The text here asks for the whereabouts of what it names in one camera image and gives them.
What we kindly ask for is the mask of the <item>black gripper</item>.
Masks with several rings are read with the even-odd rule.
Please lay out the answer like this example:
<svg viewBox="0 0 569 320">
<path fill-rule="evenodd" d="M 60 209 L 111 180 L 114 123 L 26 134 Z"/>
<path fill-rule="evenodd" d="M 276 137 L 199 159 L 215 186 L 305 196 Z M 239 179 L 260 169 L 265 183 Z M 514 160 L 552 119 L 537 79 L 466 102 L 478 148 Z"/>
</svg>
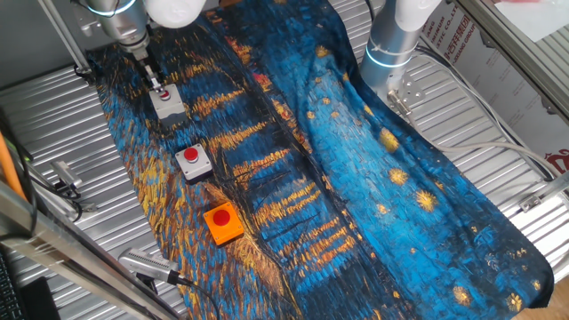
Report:
<svg viewBox="0 0 569 320">
<path fill-rule="evenodd" d="M 160 99 L 169 99 L 170 93 L 161 84 L 161 69 L 149 49 L 140 49 L 138 51 L 138 70 L 144 79 L 151 83 L 152 90 L 157 93 Z"/>
</svg>

